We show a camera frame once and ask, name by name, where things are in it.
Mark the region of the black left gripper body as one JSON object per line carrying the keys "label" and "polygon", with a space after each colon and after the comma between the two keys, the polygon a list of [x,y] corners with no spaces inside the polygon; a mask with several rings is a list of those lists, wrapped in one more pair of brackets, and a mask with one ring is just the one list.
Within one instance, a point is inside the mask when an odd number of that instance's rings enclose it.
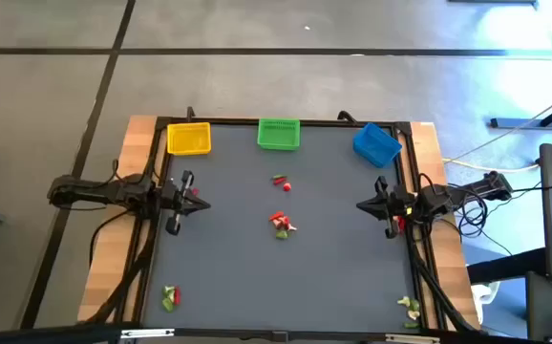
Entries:
{"label": "black left gripper body", "polygon": [[178,187],[173,178],[166,179],[160,193],[160,205],[163,209],[172,210],[173,215],[166,221],[165,230],[174,236],[180,232],[182,216],[189,215],[193,210],[190,199],[190,186],[194,181],[194,174],[184,170],[181,177],[182,185]]}

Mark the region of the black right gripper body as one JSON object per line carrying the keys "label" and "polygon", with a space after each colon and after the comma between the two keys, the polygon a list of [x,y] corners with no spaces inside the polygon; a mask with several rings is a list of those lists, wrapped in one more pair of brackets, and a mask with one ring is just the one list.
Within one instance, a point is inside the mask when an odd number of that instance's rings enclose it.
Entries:
{"label": "black right gripper body", "polygon": [[383,176],[374,184],[377,196],[376,218],[387,222],[385,235],[388,239],[394,239],[403,232],[400,220],[405,220],[412,214],[416,196],[408,192],[405,185],[395,185],[392,191],[388,187]]}

